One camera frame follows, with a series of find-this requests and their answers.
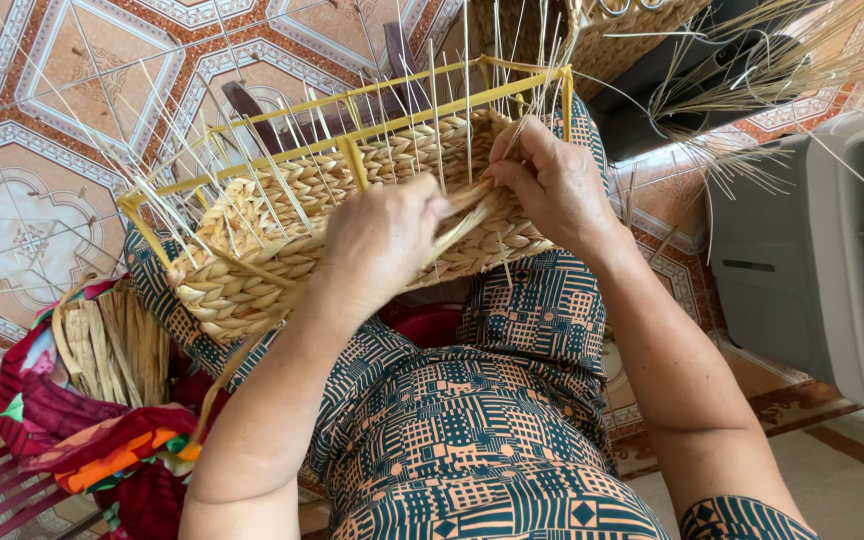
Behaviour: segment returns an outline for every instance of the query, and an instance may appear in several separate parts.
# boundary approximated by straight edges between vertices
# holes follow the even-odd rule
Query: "woman's right hand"
[[[518,124],[521,131],[506,156]],[[616,243],[628,244],[630,234],[608,203],[602,171],[592,153],[558,140],[537,117],[524,116],[502,131],[489,161],[484,176],[514,191],[546,239],[590,267],[597,266]]]

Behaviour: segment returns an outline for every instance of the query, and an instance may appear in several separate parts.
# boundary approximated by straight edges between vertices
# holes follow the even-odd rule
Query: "patterned dress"
[[[573,103],[575,141],[604,166],[595,126]],[[234,348],[195,330],[135,230],[126,244],[146,305],[217,376]],[[511,287],[501,268],[478,276],[454,346],[419,350],[373,318],[342,352],[302,468],[332,498],[332,538],[670,538],[615,471],[595,277],[561,250],[510,273]],[[696,501],[680,526],[687,540],[816,539],[743,497]]]

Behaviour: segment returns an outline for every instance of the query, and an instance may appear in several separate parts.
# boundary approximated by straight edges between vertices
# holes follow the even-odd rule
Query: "metal ring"
[[[654,0],[655,3],[651,6],[649,5],[647,0],[635,0],[635,1],[638,2],[639,7],[641,7],[642,9],[644,9],[647,12],[649,12],[649,11],[650,12],[652,12],[652,11],[657,12],[662,7],[662,5],[665,4],[665,0]]]
[[[599,0],[599,7],[602,8],[602,11],[604,11],[607,16],[610,16],[611,18],[619,18],[629,10],[631,7],[631,0],[625,0],[625,6],[618,11],[613,11],[609,6],[606,6],[606,0]]]

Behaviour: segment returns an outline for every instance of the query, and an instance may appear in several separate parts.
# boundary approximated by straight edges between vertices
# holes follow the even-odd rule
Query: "forearm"
[[[227,503],[287,485],[312,437],[336,359],[360,321],[311,289],[215,423],[190,497]]]
[[[755,428],[715,346],[654,276],[627,229],[604,256],[579,254],[599,281],[622,363],[650,432]]]

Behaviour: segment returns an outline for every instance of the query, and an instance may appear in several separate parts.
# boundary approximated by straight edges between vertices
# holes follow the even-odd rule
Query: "yellow metal frame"
[[[562,80],[561,86],[561,95],[562,95],[562,120],[564,126],[564,140],[566,142],[571,142],[572,140],[572,67],[570,65],[565,65],[557,68],[547,68],[538,65],[530,65],[526,63],[518,63],[512,61],[506,61],[497,57],[491,57],[488,55],[481,55],[477,59],[475,58],[471,62],[468,63],[469,66],[478,66],[482,69],[483,73],[486,74],[486,80],[488,80],[487,69],[486,67],[498,67],[498,68],[507,68],[513,69],[516,71],[522,71],[525,73],[534,73],[533,76],[528,77],[522,80],[516,80],[515,82],[510,82],[507,84],[502,84],[501,86],[495,88],[489,88],[486,91],[479,92],[477,94],[473,94],[469,97],[469,102],[471,106],[476,107],[479,104],[485,104],[490,101],[496,101],[502,99],[504,97],[515,96],[516,101],[519,103],[519,113],[522,113],[522,104],[523,100],[521,97],[521,92],[524,92],[528,89],[533,89],[545,85],[552,80]],[[457,69],[462,69],[465,67],[465,62],[456,62],[451,63],[449,65],[444,65],[441,67],[435,68],[435,74],[445,73],[447,71],[454,71]],[[350,90],[348,92],[342,92],[341,94],[334,94],[331,96],[326,96],[316,101],[305,102],[300,104],[295,104],[288,109],[280,109],[273,112],[267,112],[265,114],[259,114],[258,116],[250,117],[246,120],[239,120],[237,122],[233,122],[229,125],[225,126],[216,126],[214,128],[208,128],[207,131],[200,136],[195,141],[191,142],[188,146],[190,148],[198,147],[200,144],[205,143],[209,140],[209,138],[213,138],[216,134],[219,134],[224,131],[230,131],[231,128],[237,128],[241,126],[248,126],[253,122],[258,122],[261,120],[269,120],[271,118],[276,117],[284,117],[285,115],[290,115],[294,113],[300,113],[302,111],[309,111],[315,108],[323,107],[324,105],[343,102],[352,116],[352,120],[355,122],[356,126],[359,126],[360,129],[351,132],[349,134],[342,134],[339,136],[334,136],[331,139],[320,140],[318,142],[310,143],[307,146],[299,146],[298,148],[294,148],[293,150],[288,150],[286,152],[276,153],[269,159],[268,157],[259,157],[258,159],[253,159],[249,163],[243,163],[240,165],[235,165],[233,167],[228,167],[222,169],[221,171],[201,175],[196,178],[189,178],[183,181],[179,181],[170,185],[159,187],[154,190],[155,194],[158,196],[170,195],[173,193],[178,193],[185,190],[196,190],[196,196],[198,197],[199,202],[204,202],[204,197],[198,191],[199,186],[203,186],[204,184],[209,183],[212,179],[217,178],[228,178],[233,176],[239,176],[247,173],[249,170],[258,170],[263,167],[270,166],[272,163],[281,164],[282,162],[287,162],[290,160],[295,160],[299,158],[304,158],[308,155],[308,153],[316,153],[322,150],[326,150],[329,148],[338,147],[339,150],[342,151],[342,154],[348,160],[349,168],[351,169],[352,176],[355,181],[355,186],[360,191],[365,191],[367,188],[367,180],[366,180],[366,170],[365,166],[362,163],[362,155],[358,152],[358,142],[357,141],[366,141],[367,139],[377,136],[381,133],[393,133],[397,129],[406,128],[414,123],[424,122],[429,120],[434,115],[431,109],[424,110],[422,112],[417,112],[416,114],[409,116],[404,116],[401,118],[395,118],[393,120],[388,120],[386,122],[375,124],[370,128],[362,128],[362,119],[359,116],[358,109],[355,106],[355,101],[352,99],[355,96],[363,95],[369,92],[377,92],[380,89],[389,89],[396,86],[397,84],[403,84],[406,81],[414,81],[417,79],[421,79],[424,77],[428,77],[432,75],[431,71],[422,71],[420,73],[415,73],[410,75],[408,78],[399,78],[393,80],[386,80],[384,82],[378,82],[376,84],[371,84],[368,86],[364,86],[361,88],[356,88],[354,90]],[[454,113],[458,113],[465,109],[465,98],[462,97],[456,101],[447,104],[440,104],[438,106],[438,116],[445,117],[448,115],[452,115]],[[152,170],[147,178],[154,179],[157,177],[163,170],[167,167],[171,166],[178,158],[184,155],[185,152],[178,152],[169,159],[166,159],[162,162],[158,167]],[[152,251],[161,259],[162,264],[165,265],[167,269],[172,269],[172,262],[169,260],[167,254],[165,253],[165,249],[162,247],[161,243],[158,241],[158,238],[152,232],[149,224],[145,222],[142,216],[139,214],[139,205],[143,202],[149,200],[148,195],[142,192],[142,188],[137,185],[132,189],[128,190],[124,195],[119,197],[118,205],[119,208],[122,209],[123,214],[128,217],[128,219],[132,220],[135,223],[135,226],[138,228],[139,233],[142,234],[146,240],[149,241],[149,244],[152,248]]]

